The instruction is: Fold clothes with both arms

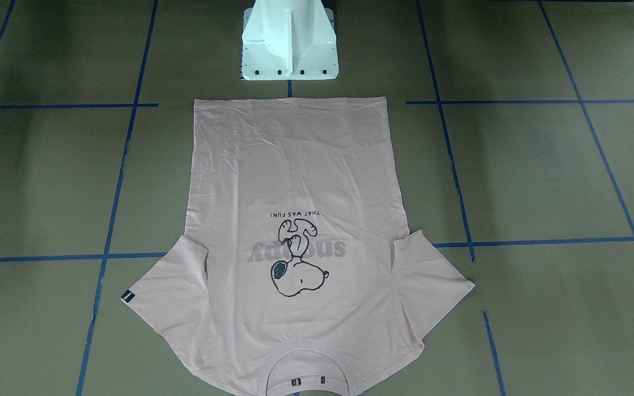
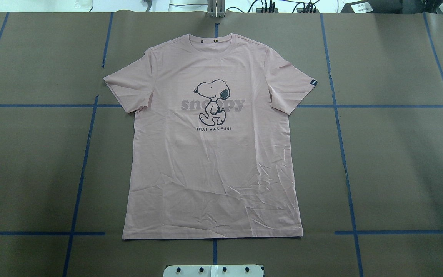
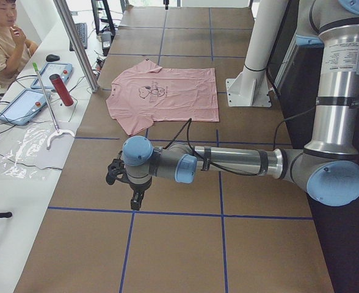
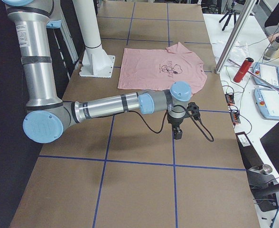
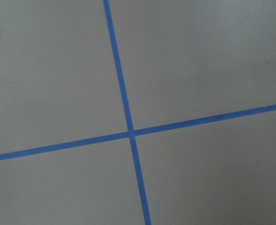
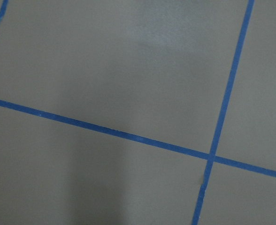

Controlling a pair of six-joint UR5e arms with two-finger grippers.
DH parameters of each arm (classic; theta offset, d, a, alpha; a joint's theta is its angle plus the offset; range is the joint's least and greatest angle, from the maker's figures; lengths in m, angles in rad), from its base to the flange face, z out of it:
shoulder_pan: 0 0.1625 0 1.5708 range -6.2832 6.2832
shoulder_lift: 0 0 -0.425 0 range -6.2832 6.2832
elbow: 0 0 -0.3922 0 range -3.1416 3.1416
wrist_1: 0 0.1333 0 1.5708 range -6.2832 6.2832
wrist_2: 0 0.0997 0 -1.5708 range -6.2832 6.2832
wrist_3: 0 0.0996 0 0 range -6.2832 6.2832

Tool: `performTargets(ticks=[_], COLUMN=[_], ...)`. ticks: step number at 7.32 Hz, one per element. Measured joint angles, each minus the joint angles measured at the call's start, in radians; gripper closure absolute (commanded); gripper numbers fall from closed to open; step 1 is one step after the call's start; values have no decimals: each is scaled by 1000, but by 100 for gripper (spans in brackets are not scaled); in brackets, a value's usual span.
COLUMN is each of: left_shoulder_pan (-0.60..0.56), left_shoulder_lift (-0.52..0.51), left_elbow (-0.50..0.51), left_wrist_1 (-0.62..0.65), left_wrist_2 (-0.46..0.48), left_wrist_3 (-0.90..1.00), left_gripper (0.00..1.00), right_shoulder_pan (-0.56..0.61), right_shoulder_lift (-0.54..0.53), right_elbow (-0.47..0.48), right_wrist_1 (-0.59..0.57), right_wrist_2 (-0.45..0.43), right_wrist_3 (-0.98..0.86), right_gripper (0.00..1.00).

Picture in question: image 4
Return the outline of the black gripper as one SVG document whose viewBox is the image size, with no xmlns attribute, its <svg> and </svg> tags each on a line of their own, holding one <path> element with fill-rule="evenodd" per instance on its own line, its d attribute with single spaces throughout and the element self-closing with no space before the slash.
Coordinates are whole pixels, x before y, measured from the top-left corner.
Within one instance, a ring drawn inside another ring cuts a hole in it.
<svg viewBox="0 0 279 228">
<path fill-rule="evenodd" d="M 175 140 L 182 139 L 183 132 L 180 128 L 180 125 L 183 122 L 183 120 L 184 120 L 183 118 L 174 118 L 170 115 L 167 116 L 167 121 L 169 124 L 171 124 L 171 128 L 173 131 L 173 138 Z"/>
</svg>

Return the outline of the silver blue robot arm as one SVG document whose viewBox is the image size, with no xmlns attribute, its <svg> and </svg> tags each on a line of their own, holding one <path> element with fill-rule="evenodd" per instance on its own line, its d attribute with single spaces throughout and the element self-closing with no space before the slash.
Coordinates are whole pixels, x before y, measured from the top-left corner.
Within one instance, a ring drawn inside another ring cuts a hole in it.
<svg viewBox="0 0 279 228">
<path fill-rule="evenodd" d="M 8 18 L 15 23 L 21 63 L 28 86 L 29 101 L 23 130 L 38 143 L 57 140 L 63 132 L 85 120 L 135 112 L 138 115 L 165 111 L 164 120 L 180 139 L 180 124 L 196 111 L 190 102 L 191 87 L 178 81 L 163 91 L 146 90 L 87 102 L 64 102 L 56 93 L 47 28 L 61 24 L 58 0 L 7 0 Z"/>
</svg>

